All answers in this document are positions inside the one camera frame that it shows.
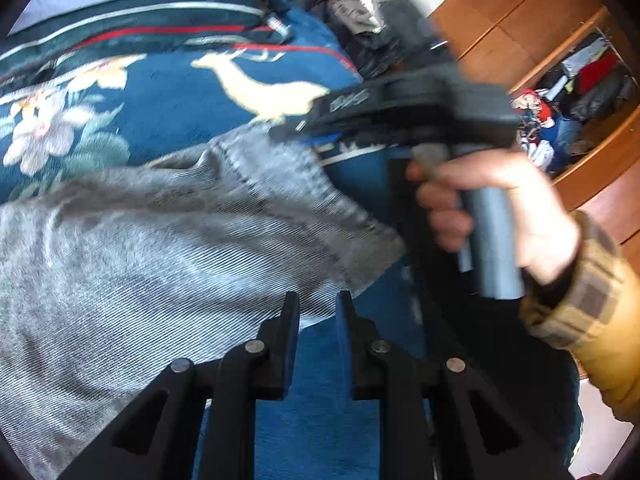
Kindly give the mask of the person's right hand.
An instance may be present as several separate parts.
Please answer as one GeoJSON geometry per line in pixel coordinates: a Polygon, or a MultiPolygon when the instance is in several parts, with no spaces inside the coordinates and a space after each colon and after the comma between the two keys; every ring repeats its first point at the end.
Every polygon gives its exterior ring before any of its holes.
{"type": "Polygon", "coordinates": [[[407,178],[419,185],[416,202],[427,211],[436,243],[457,252],[474,230],[461,206],[462,192],[478,188],[506,191],[514,221],[518,266],[548,285],[570,266],[580,243],[580,227],[564,208],[551,182],[517,150],[475,152],[428,169],[413,160],[407,178]]]}

